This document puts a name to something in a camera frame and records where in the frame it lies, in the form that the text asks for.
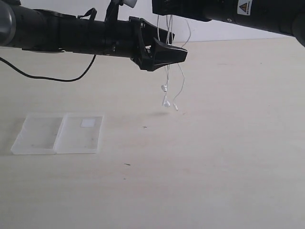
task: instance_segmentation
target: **black cable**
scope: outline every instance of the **black cable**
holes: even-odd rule
[[[56,79],[56,78],[51,78],[51,77],[44,77],[44,76],[33,76],[33,75],[29,75],[24,73],[23,71],[21,71],[20,69],[18,69],[17,67],[15,67],[13,64],[11,64],[10,62],[8,62],[7,60],[3,59],[0,57],[0,61],[2,61],[3,63],[7,64],[9,67],[11,67],[12,69],[14,69],[15,71],[17,71],[18,73],[20,73],[21,75],[24,75],[28,78],[31,79],[39,79],[39,80],[52,80],[52,81],[58,81],[58,82],[74,82],[77,80],[80,80],[85,74],[87,74],[87,72],[90,70],[90,68],[92,67],[94,61],[95,61],[96,55],[93,56],[91,63],[89,64],[88,68],[84,71],[83,74],[81,74],[80,77],[72,79],[72,80],[62,80],[62,79]]]

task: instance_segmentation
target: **white wall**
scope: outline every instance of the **white wall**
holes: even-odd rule
[[[97,19],[103,20],[108,0],[23,0],[22,4],[30,8],[47,8],[62,13],[73,15],[84,14],[88,9],[95,7],[98,10]],[[127,6],[121,7],[119,18],[127,20],[129,16],[142,17],[149,22],[156,24],[157,16],[152,13],[152,4],[150,0],[138,0],[134,9]],[[218,41],[218,40],[239,40],[239,39],[257,39],[257,38],[275,38],[283,37],[265,31],[245,28],[224,22],[211,21],[208,23],[189,20],[192,28],[193,42],[198,41]],[[161,26],[165,28],[165,19],[161,20]],[[176,41],[183,42],[189,36],[188,27],[184,19],[175,17],[174,32]]]
[[[0,63],[0,229],[305,228],[304,47],[268,39],[187,49],[179,112],[161,107],[164,70],[128,59],[100,56],[75,83]],[[65,79],[91,59],[0,53]],[[172,70],[169,95],[182,81]],[[11,155],[27,112],[65,111],[105,113],[98,154]]]

